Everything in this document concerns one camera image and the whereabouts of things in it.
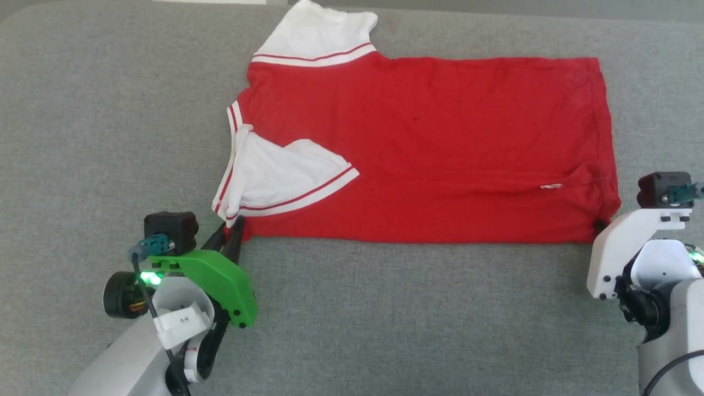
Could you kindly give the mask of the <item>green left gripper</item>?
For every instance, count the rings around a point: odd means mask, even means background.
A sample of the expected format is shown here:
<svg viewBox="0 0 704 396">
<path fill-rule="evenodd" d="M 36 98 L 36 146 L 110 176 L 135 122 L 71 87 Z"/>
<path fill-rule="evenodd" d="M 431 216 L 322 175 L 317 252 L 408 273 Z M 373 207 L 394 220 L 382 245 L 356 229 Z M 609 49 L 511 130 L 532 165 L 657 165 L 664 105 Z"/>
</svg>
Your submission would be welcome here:
<svg viewBox="0 0 704 396">
<path fill-rule="evenodd" d="M 249 276 L 240 268 L 245 218 L 231 227 L 222 223 L 205 242 L 205 250 L 180 256 L 150 256 L 150 268 L 136 274 L 120 271 L 108 279 L 103 308 L 113 318 L 138 318 L 148 313 L 148 301 L 157 304 L 156 292 L 166 292 L 167 281 L 192 281 L 206 293 L 206 301 L 226 311 L 232 326 L 251 327 L 257 319 L 257 302 Z"/>
</svg>

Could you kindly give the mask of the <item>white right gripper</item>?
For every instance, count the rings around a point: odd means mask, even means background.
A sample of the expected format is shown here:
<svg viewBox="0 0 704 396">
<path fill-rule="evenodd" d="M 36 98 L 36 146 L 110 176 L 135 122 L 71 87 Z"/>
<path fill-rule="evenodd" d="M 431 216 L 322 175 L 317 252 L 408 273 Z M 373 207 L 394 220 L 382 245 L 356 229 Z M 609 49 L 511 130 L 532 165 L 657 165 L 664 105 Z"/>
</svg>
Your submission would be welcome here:
<svg viewBox="0 0 704 396">
<path fill-rule="evenodd" d="M 616 297 L 615 278 L 658 231 L 682 230 L 681 217 L 691 208 L 641 208 L 616 218 L 611 224 L 597 220 L 586 286 L 595 299 Z"/>
</svg>

